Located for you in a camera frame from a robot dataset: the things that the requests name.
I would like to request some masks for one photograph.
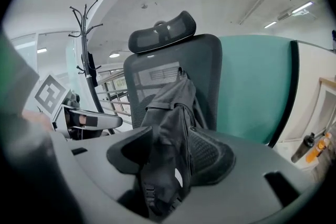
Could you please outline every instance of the black partition edge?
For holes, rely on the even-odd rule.
[[[287,121],[290,117],[290,114],[292,112],[292,108],[294,105],[294,101],[295,101],[295,97],[296,97],[296,93],[298,89],[300,57],[299,57],[299,45],[296,40],[292,40],[290,42],[290,50],[291,50],[291,60],[292,60],[292,71],[291,71],[288,99],[287,99],[284,113],[282,114],[282,117],[279,121],[279,124],[276,130],[274,131],[271,141],[268,143],[269,147],[274,147],[282,131],[284,130],[287,124]]]

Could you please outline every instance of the orange bottle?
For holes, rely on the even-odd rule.
[[[306,155],[307,163],[311,163],[315,158],[322,154],[323,150],[325,150],[330,144],[330,137],[331,134],[327,133],[320,139],[317,145]]]

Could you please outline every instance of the green partition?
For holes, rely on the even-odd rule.
[[[223,48],[217,130],[268,143],[285,109],[291,79],[291,39],[220,37]]]

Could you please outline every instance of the wooden tabletop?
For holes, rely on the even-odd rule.
[[[328,86],[331,86],[336,89],[336,80],[335,78],[320,78],[321,83],[325,83]]]

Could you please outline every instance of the white label on bag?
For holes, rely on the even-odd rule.
[[[176,177],[177,181],[180,183],[181,188],[183,188],[182,176],[181,176],[179,170],[177,170],[176,168],[175,168],[175,177]]]

